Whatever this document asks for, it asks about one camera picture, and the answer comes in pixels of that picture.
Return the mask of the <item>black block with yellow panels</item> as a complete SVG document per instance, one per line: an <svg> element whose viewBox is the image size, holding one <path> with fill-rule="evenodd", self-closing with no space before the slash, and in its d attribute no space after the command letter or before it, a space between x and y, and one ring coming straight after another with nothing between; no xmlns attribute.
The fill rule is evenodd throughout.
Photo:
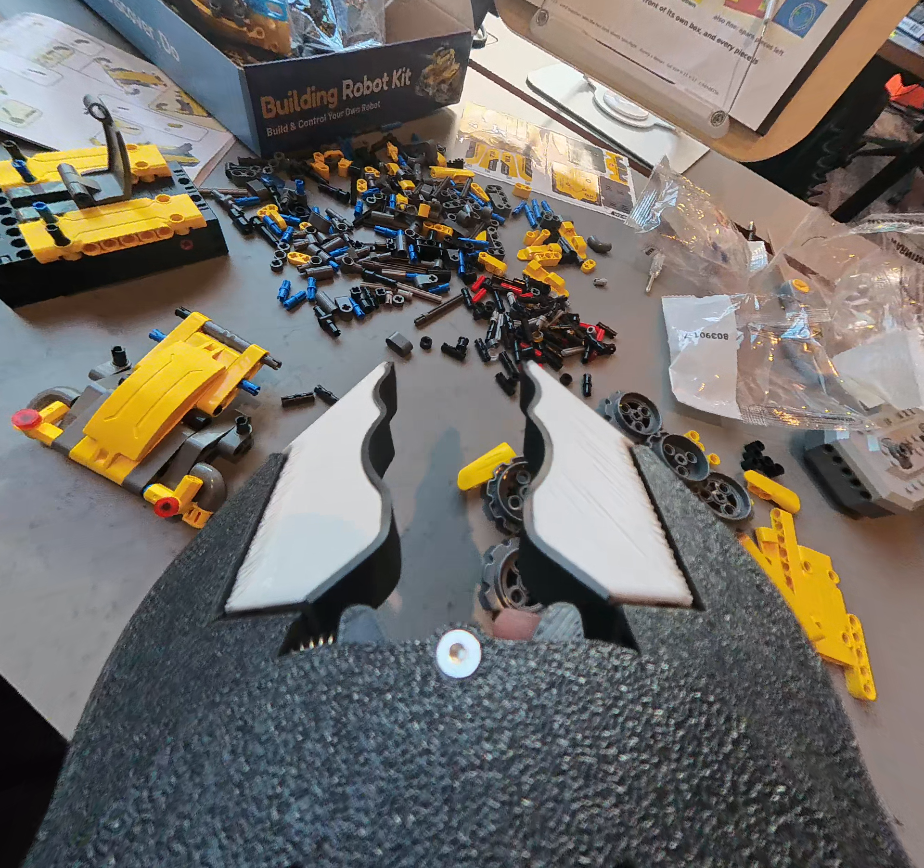
<svg viewBox="0 0 924 868"><path fill-rule="evenodd" d="M126 143L105 103L85 95L104 147L25 156L4 141L1 299L17 309L228 252L222 227L179 164Z"/></svg>

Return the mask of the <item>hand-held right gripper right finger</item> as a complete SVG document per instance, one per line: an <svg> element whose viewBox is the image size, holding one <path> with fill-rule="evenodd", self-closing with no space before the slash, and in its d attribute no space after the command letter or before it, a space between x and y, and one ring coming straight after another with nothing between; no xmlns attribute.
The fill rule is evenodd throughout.
<svg viewBox="0 0 924 868"><path fill-rule="evenodd" d="M603 620L622 606L694 608L629 440L537 363L519 390L530 484L518 569L530 598Z"/></svg>

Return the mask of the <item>black cross connector piece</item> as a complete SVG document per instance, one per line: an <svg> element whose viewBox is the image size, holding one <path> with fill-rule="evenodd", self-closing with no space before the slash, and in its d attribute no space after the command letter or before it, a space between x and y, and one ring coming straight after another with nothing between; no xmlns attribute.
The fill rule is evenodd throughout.
<svg viewBox="0 0 924 868"><path fill-rule="evenodd" d="M766 453L764 444L759 440L745 444L740 459L740 468L745 472L756 472L771 480L784 474L784 467Z"/></svg>

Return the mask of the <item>yellow perforated beam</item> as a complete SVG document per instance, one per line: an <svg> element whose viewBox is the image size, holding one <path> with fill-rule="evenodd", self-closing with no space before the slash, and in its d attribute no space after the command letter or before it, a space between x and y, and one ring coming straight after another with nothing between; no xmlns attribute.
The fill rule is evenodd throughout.
<svg viewBox="0 0 924 868"><path fill-rule="evenodd" d="M776 585L809 641L826 661L845 671L847 689L874 701L877 689L860 619L849 613L830 558L798 542L793 516L775 508L770 527L737 539Z"/></svg>

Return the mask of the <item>white stand base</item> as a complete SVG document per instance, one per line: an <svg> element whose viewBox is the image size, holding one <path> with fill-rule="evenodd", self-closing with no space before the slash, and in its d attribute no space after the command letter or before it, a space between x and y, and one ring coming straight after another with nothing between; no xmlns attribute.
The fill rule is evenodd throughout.
<svg viewBox="0 0 924 868"><path fill-rule="evenodd" d="M527 74L526 84L576 122L612 141L623 133L678 133L674 125L571 65L555 62L536 68Z"/></svg>

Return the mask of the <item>pile of mixed building pieces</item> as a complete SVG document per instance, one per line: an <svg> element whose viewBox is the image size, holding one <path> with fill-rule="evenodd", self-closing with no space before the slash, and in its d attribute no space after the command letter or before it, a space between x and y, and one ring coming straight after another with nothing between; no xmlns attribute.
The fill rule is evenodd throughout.
<svg viewBox="0 0 924 868"><path fill-rule="evenodd" d="M332 338L341 322L415 299L432 309L484 273L569 297L559 266L590 274L590 253L611 250L525 185L481 183L463 158L417 138L343 143L311 158L240 157L225 179L207 194L241 233L270 246L271 271L285 275L280 306L311 307Z"/></svg>

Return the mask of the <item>pile of black red pins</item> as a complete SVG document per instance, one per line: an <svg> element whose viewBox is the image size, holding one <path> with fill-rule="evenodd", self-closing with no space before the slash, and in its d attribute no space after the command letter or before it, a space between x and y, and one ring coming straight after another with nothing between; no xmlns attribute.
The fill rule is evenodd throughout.
<svg viewBox="0 0 924 868"><path fill-rule="evenodd" d="M577 359L583 366L616 352L616 331L587 322L572 310L569 297L536 280L506 280L481 274L460 291L465 308L478 324L468 343L478 359L494 370L494 382L509 398L517 393L521 366L527 362L552 370L569 386L565 368Z"/></svg>

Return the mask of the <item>long dark grey axle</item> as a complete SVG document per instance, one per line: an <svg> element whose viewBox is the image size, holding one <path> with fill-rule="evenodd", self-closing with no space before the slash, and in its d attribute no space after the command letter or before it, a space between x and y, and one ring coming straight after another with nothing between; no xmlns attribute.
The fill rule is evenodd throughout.
<svg viewBox="0 0 924 868"><path fill-rule="evenodd" d="M443 318L448 313L462 306L465 301L464 293L460 292L451 298L444 300L429 311L415 317L413 324L417 329L423 329L438 319Z"/></svg>

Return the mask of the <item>cluster of toy wheels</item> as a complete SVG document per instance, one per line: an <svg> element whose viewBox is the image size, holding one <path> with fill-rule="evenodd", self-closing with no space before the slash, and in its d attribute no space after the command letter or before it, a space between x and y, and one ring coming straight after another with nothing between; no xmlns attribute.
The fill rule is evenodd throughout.
<svg viewBox="0 0 924 868"><path fill-rule="evenodd" d="M713 463L717 458L705 454L690 437L666 433L651 400L634 392L613 394L604 402L602 417L629 440L640 475L636 458L649 454L668 469L671 479L686 485L698 504L714 516L730 522L750 517L751 503L743 488L715 472ZM479 603L492 615L506 608L534 612L543 606L530 598L518 569L523 504L529 484L530 474L523 454L498 467L491 480L484 483L483 497L490 515L501 529L511 534L490 548L482 561ZM666 523L662 521L662 525L668 535Z"/></svg>

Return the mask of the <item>yellow and grey car assembly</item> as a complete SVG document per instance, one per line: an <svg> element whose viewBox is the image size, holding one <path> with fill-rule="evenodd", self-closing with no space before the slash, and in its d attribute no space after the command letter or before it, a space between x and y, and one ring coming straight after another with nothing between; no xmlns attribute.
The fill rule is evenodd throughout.
<svg viewBox="0 0 924 868"><path fill-rule="evenodd" d="M152 331L155 346L137 363L113 347L85 389L45 389L11 423L139 495L158 517L201 529L226 498L215 460L236 462L252 446L251 420L235 402L260 392L260 368L282 363L201 312L176 314L179 325Z"/></svg>

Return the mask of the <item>crumpled clear plastic bag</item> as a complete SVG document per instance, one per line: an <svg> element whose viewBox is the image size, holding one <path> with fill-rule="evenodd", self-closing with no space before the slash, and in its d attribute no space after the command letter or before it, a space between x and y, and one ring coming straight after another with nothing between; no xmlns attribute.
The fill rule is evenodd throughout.
<svg viewBox="0 0 924 868"><path fill-rule="evenodd" d="M638 194L626 224L644 251L661 254L669 272L705 292L743 292L770 262L766 244L748 239L666 156Z"/></svg>

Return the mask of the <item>blue kit box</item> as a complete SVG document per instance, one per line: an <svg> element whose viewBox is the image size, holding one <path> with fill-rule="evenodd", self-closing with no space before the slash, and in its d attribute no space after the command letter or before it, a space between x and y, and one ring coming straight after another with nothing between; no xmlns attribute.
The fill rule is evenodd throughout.
<svg viewBox="0 0 924 868"><path fill-rule="evenodd" d="M308 149L427 117L461 99L471 0L394 0L385 42L237 65L162 0L81 0L263 154Z"/></svg>

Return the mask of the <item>yellow curved panel piece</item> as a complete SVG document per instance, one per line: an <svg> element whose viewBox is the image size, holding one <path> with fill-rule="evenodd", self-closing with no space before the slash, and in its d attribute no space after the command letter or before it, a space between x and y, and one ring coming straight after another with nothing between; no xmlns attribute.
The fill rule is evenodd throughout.
<svg viewBox="0 0 924 868"><path fill-rule="evenodd" d="M507 443L492 447L459 469L456 477L458 489L466 492L490 481L498 467L509 464L515 457L514 448Z"/></svg>
<svg viewBox="0 0 924 868"><path fill-rule="evenodd" d="M797 493L756 471L744 471L747 491L761 500L773 503L785 512L796 515L801 511L801 500Z"/></svg>

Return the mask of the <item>grey motor block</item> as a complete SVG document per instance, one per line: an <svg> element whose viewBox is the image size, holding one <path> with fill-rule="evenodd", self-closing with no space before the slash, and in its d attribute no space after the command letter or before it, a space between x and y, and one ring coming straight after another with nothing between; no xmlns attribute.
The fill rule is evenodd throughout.
<svg viewBox="0 0 924 868"><path fill-rule="evenodd" d="M873 431L810 430L803 457L820 487L853 517L910 514L923 506L923 412L887 411Z"/></svg>

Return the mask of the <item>clear plastic bags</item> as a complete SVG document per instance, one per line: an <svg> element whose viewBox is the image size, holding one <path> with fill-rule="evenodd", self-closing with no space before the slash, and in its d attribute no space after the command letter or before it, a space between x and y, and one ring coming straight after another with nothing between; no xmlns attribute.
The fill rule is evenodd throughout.
<svg viewBox="0 0 924 868"><path fill-rule="evenodd" d="M676 400L813 431L922 414L922 240L922 213L814 212L743 292L664 297Z"/></svg>

